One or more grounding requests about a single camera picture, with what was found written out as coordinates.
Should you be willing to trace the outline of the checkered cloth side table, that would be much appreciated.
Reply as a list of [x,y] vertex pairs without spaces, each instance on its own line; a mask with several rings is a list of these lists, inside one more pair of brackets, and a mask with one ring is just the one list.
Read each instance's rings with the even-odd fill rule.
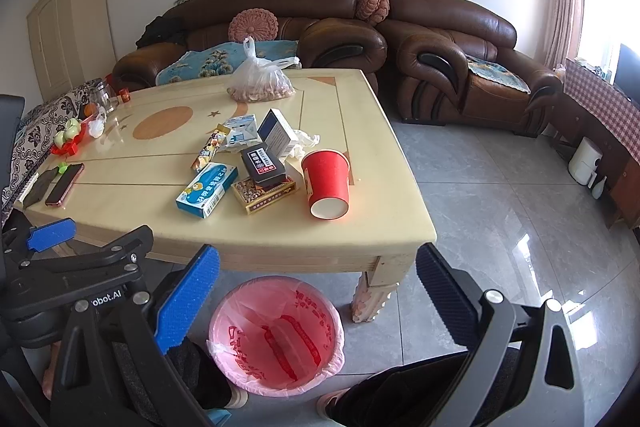
[[563,92],[550,124],[561,144],[577,146],[587,138],[602,153],[604,176],[615,210],[612,225],[639,225],[639,109],[620,90],[574,60],[565,62]]

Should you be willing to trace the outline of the red paper cup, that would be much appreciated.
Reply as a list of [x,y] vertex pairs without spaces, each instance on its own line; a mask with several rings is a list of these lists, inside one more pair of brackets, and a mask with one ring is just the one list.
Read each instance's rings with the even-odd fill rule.
[[335,220],[349,210],[350,166],[337,150],[314,150],[302,159],[307,202],[312,217]]

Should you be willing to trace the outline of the blue floral sofa cover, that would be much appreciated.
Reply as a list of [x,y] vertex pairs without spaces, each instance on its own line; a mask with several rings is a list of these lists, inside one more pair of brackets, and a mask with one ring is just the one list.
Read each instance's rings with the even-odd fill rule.
[[[297,54],[296,40],[256,41],[258,58],[281,60]],[[188,51],[177,61],[162,69],[155,84],[163,86],[184,80],[230,75],[246,60],[242,43],[224,42],[203,51]]]

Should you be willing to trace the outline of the pink knot cushion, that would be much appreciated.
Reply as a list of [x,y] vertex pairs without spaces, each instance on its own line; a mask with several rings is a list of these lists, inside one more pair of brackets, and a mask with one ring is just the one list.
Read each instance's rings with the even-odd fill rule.
[[356,0],[355,16],[371,26],[386,19],[390,12],[390,0]]

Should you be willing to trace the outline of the floral patterned cloth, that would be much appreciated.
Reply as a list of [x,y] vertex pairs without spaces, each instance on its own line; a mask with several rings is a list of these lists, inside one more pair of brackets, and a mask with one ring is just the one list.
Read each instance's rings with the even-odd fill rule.
[[4,225],[26,183],[50,155],[55,133],[91,101],[100,78],[87,81],[53,101],[32,109],[18,124],[11,159],[9,186],[2,191],[1,223]]

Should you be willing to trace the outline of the blue white medicine box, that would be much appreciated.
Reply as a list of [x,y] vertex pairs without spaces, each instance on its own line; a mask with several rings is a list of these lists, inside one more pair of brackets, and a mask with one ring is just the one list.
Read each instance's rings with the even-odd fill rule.
[[176,198],[176,206],[201,219],[208,218],[238,177],[238,168],[211,162]]

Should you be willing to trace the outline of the round pink cushion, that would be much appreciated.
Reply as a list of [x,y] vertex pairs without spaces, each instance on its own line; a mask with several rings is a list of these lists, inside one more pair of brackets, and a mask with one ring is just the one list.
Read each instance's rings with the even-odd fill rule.
[[247,9],[232,18],[228,27],[230,41],[242,43],[245,38],[255,41],[276,40],[279,32],[277,17],[266,9]]

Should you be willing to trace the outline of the gold purple card box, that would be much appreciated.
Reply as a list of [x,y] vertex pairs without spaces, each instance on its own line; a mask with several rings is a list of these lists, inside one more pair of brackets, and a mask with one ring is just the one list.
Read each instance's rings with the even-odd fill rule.
[[270,188],[263,188],[250,178],[232,184],[232,192],[248,215],[279,202],[296,190],[297,184],[289,176],[284,182]]

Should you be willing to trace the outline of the cream wooden coffee table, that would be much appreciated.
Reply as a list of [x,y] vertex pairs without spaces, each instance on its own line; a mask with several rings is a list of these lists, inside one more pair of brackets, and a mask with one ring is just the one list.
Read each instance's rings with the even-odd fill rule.
[[226,270],[356,272],[352,318],[372,321],[436,239],[408,160],[357,69],[294,69],[294,92],[232,98],[227,77],[134,92],[70,156],[59,202],[23,204],[34,225],[68,218],[103,245],[139,225],[151,257],[203,244]]

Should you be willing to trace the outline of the red fruit tray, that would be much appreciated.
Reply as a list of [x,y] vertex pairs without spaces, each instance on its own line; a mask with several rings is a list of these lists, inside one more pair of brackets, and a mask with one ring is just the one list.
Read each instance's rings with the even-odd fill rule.
[[85,138],[89,130],[90,122],[96,116],[92,115],[83,120],[70,118],[62,131],[59,131],[53,140],[50,152],[58,156],[74,156],[78,152],[79,144]]

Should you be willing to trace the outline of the pink smartphone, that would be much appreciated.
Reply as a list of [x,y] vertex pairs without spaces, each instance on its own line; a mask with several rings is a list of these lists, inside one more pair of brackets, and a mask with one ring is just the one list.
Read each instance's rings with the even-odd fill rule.
[[72,186],[74,185],[78,176],[85,170],[84,164],[69,165],[61,178],[58,179],[55,186],[52,188],[47,199],[44,201],[44,205],[51,207],[60,207]]

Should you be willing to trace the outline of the black small box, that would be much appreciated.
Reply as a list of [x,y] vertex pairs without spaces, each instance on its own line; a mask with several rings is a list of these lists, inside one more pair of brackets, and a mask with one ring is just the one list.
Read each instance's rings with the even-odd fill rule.
[[248,176],[257,185],[270,188],[285,181],[285,167],[264,144],[256,144],[241,150],[241,158]]

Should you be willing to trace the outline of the plastic bag of peanuts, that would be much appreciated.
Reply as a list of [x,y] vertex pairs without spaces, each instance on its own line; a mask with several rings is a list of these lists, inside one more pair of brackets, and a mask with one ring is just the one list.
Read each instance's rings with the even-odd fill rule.
[[243,103],[271,102],[295,94],[295,89],[284,70],[302,66],[297,56],[287,56],[277,61],[258,57],[252,37],[244,39],[243,50],[246,55],[245,61],[235,69],[227,87],[232,100]]

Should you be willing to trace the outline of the glass jar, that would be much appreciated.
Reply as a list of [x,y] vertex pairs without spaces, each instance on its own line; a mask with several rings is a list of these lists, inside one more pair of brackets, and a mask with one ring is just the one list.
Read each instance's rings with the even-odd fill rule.
[[117,108],[119,101],[117,95],[106,79],[96,78],[91,90],[91,101],[97,106],[103,107],[107,114],[111,114]]

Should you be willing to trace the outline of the black clothing on sofa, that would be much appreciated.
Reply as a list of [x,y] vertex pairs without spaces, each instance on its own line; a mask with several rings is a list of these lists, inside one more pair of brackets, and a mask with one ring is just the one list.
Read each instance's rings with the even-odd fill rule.
[[163,42],[186,46],[186,28],[184,28],[182,17],[165,15],[155,17],[149,25],[145,26],[144,33],[136,41],[136,47],[142,49]]

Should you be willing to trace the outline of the navy white tall box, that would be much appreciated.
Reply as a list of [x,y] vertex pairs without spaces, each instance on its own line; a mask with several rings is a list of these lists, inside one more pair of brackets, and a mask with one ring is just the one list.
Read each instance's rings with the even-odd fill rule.
[[268,150],[279,158],[290,155],[299,143],[298,134],[277,108],[268,110],[257,133]]

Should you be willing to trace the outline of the pink lined trash bin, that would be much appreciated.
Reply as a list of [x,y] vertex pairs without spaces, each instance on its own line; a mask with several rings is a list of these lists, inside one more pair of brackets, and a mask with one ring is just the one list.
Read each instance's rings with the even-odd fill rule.
[[341,372],[343,323],[333,303],[294,277],[256,277],[222,298],[206,346],[232,384],[289,398]]

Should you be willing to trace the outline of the yellow snack wrapper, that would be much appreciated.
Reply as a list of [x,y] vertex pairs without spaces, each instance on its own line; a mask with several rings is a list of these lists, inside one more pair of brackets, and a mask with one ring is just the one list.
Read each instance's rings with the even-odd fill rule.
[[205,145],[201,148],[198,157],[195,158],[191,166],[196,173],[201,172],[214,158],[218,150],[226,144],[231,129],[224,124],[217,124],[211,135],[209,135]]

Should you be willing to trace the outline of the small red cup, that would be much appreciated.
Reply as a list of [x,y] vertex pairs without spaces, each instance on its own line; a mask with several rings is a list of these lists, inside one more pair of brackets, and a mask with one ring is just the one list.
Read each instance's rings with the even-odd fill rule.
[[118,94],[124,103],[128,103],[130,101],[130,93],[128,89],[122,89]]

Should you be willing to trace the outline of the black smartphone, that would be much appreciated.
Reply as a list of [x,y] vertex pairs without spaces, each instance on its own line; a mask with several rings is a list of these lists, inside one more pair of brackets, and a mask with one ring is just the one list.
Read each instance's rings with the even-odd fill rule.
[[40,174],[35,184],[25,196],[23,200],[23,208],[26,209],[32,205],[35,205],[36,202],[40,202],[40,200],[43,199],[44,195],[46,195],[47,191],[49,190],[50,184],[57,176],[58,167],[54,167],[45,171],[43,174]]

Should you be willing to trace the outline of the white blue milk carton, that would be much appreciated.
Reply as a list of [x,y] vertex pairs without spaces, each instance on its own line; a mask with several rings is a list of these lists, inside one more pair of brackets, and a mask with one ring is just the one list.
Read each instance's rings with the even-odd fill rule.
[[229,128],[230,132],[220,147],[221,152],[239,152],[262,142],[254,114],[229,118],[224,122],[224,127]]

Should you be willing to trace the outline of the white air fryer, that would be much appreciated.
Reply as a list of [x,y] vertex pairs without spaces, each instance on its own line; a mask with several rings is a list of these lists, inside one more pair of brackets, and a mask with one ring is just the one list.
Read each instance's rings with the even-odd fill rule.
[[568,173],[580,185],[591,188],[597,178],[597,169],[603,154],[596,143],[586,136],[568,163]]

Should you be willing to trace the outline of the brown leather long sofa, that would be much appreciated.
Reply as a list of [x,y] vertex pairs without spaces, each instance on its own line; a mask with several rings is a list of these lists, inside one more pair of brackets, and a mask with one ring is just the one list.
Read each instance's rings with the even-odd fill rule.
[[137,91],[157,84],[158,74],[188,52],[254,40],[256,54],[277,60],[297,56],[305,68],[353,68],[373,90],[387,46],[374,28],[378,11],[364,0],[188,0],[155,17],[136,49],[113,69],[118,90]]

